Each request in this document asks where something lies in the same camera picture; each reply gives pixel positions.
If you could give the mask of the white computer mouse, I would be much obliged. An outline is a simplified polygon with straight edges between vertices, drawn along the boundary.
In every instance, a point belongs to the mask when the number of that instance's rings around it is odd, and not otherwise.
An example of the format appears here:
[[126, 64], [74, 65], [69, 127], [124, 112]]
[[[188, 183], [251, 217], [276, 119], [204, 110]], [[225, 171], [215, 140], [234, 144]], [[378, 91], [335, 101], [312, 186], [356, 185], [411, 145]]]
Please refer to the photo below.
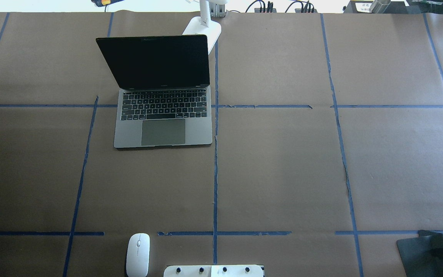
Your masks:
[[125, 273], [128, 277], [145, 277], [149, 272], [150, 236], [137, 233], [128, 241]]

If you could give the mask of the grey laptop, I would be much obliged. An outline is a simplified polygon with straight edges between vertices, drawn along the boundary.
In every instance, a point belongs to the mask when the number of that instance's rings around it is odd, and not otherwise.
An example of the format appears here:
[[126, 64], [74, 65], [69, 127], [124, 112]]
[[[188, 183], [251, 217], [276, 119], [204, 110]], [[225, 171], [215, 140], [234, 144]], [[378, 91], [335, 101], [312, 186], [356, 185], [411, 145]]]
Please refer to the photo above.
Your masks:
[[120, 89], [116, 149], [212, 143], [206, 35], [98, 37], [96, 43]]

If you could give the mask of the white desk lamp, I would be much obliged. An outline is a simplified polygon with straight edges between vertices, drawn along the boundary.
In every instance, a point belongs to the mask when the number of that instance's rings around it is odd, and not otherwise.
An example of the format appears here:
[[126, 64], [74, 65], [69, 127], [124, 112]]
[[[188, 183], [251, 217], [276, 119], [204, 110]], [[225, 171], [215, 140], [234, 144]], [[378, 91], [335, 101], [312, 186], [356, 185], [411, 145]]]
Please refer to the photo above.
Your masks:
[[212, 21], [211, 16], [225, 17], [225, 4], [228, 0], [197, 0], [200, 7], [200, 16], [191, 18], [183, 35], [206, 35], [208, 54], [211, 53], [218, 40], [222, 27], [220, 23]]

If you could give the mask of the metal cylinder weight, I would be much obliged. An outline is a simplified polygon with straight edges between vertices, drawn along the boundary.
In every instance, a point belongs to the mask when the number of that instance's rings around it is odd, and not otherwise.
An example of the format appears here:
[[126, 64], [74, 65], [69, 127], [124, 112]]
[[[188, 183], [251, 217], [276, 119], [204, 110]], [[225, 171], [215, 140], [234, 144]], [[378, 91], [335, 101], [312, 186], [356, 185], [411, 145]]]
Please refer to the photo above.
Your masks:
[[385, 13], [391, 0], [374, 0], [370, 5], [370, 12], [374, 14]]

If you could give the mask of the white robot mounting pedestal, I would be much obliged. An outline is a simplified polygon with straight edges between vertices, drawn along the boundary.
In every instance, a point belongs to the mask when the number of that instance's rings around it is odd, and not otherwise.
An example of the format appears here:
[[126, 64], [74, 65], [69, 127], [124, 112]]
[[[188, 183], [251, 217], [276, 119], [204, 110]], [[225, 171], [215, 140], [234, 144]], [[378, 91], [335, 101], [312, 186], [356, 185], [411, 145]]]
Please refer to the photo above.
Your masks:
[[168, 266], [164, 277], [264, 277], [262, 266], [248, 265], [185, 265]]

